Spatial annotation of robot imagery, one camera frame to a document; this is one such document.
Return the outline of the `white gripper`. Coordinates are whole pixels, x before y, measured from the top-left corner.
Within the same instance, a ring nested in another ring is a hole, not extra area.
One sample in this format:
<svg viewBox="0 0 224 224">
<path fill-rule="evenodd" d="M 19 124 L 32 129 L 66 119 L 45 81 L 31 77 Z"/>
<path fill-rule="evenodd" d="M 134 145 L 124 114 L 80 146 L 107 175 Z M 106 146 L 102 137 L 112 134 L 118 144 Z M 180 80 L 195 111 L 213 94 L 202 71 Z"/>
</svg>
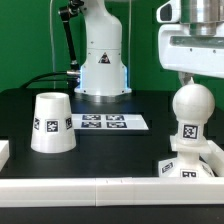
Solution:
<svg viewBox="0 0 224 224">
<path fill-rule="evenodd" d="M 178 71 L 182 86 L 194 83 L 193 74 L 224 78 L 224 23 L 215 36 L 191 36 L 187 25 L 162 25 L 158 51 L 162 67 Z"/>
</svg>

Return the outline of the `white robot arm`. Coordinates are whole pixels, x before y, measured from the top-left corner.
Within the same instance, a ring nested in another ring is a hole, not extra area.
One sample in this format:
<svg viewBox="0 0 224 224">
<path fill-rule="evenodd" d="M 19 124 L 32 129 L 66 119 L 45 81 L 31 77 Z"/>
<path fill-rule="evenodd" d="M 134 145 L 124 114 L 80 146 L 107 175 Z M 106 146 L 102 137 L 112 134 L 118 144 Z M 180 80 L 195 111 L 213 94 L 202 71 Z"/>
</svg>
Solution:
<svg viewBox="0 0 224 224">
<path fill-rule="evenodd" d="M 79 98 L 116 102 L 129 96 L 127 68 L 121 60 L 122 25 L 104 0 L 84 0 L 86 60 Z M 168 0 L 156 11 L 159 61 L 188 85 L 193 76 L 224 78 L 224 0 Z"/>
</svg>

